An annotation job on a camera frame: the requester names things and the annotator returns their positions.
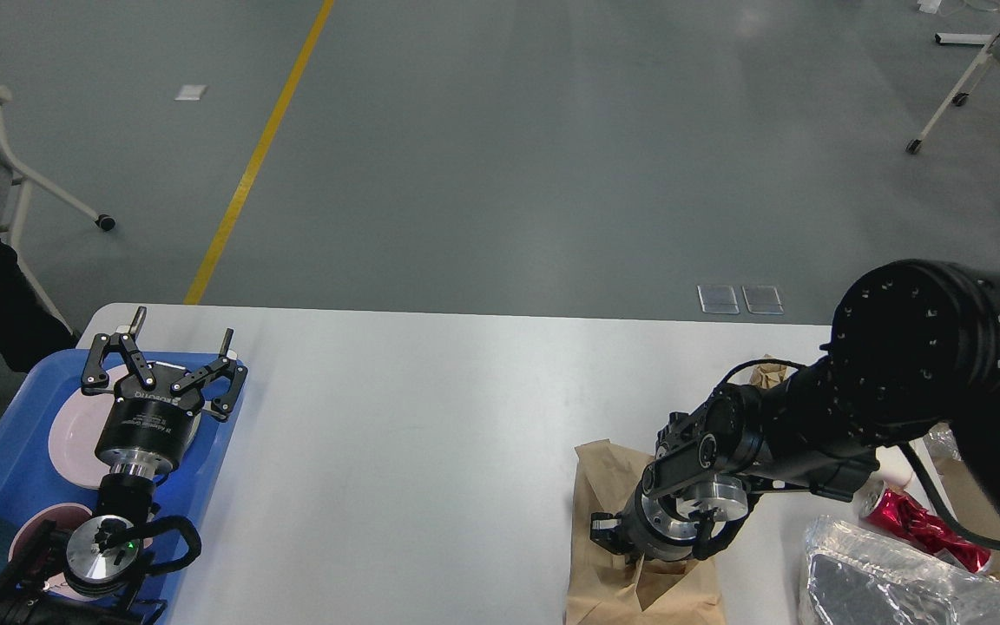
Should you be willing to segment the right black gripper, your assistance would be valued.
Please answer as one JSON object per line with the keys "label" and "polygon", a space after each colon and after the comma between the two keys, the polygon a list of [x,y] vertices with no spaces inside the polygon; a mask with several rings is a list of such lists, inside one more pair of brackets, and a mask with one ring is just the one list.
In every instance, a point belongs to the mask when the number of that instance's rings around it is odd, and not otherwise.
{"label": "right black gripper", "polygon": [[697,523],[680,514],[674,496],[650,497],[636,486],[622,513],[592,513],[589,522],[590,541],[627,565],[642,557],[667,563],[694,557]]}

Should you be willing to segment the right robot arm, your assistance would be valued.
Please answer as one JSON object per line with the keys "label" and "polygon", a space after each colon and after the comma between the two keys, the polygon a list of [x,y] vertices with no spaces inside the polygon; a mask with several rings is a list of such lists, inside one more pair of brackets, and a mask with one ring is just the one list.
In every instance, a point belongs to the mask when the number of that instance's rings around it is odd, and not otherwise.
{"label": "right robot arm", "polygon": [[933,260],[878,266],[842,297],[822,349],[774,388],[725,377],[694,411],[672,412],[622,510],[591,514],[591,542],[631,558],[707,559],[733,542],[763,494],[851,501],[885,447],[902,451],[944,514],[911,447],[941,423],[1000,516],[1000,272]]}

